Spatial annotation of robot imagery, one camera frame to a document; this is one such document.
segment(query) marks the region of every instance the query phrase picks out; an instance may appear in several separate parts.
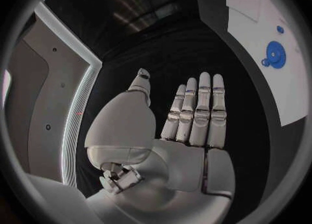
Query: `blue object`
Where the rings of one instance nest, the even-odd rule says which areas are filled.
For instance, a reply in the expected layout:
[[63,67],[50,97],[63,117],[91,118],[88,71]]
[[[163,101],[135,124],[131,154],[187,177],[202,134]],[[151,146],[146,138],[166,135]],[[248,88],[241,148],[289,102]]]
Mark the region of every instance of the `blue object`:
[[265,67],[272,66],[276,69],[282,68],[286,63],[286,52],[284,47],[277,41],[271,41],[266,50],[266,59],[261,61]]
[[282,28],[280,25],[278,25],[276,28],[279,33],[284,33],[284,28]]

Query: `robotic hand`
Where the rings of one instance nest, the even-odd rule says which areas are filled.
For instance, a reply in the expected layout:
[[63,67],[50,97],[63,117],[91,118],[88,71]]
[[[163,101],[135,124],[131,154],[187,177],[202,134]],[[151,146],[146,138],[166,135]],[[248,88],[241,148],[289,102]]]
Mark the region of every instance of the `robotic hand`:
[[[159,216],[189,223],[194,219],[188,220],[186,214],[195,210],[196,223],[205,218],[218,222],[235,192],[233,165],[222,149],[226,133],[223,78],[214,75],[211,90],[210,75],[200,75],[197,106],[196,79],[180,85],[161,139],[155,139],[149,77],[140,69],[129,89],[100,111],[85,141],[89,160],[103,170],[100,181],[112,201],[139,221],[152,223],[145,215],[148,212],[149,218],[155,214],[156,223],[163,221]],[[176,215],[184,216],[183,221]]]

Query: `robot finger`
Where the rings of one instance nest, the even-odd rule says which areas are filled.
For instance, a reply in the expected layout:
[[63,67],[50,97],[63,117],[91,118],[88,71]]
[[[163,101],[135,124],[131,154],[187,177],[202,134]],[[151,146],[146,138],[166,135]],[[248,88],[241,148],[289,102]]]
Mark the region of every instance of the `robot finger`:
[[175,136],[178,130],[180,113],[182,110],[182,104],[185,95],[185,85],[180,85],[175,98],[173,100],[172,106],[170,108],[166,123],[161,132],[161,138],[166,140],[175,140]]
[[213,76],[213,106],[207,138],[208,147],[222,149],[226,134],[225,89],[220,74]]
[[210,118],[210,84],[211,80],[209,73],[201,73],[199,78],[198,103],[194,113],[193,126],[189,140],[192,146],[203,147],[206,143]]
[[176,140],[179,142],[185,143],[190,135],[196,102],[196,88],[197,88],[196,79],[193,77],[189,78],[186,85],[186,91],[182,105],[182,111],[180,113],[178,131],[176,135]]

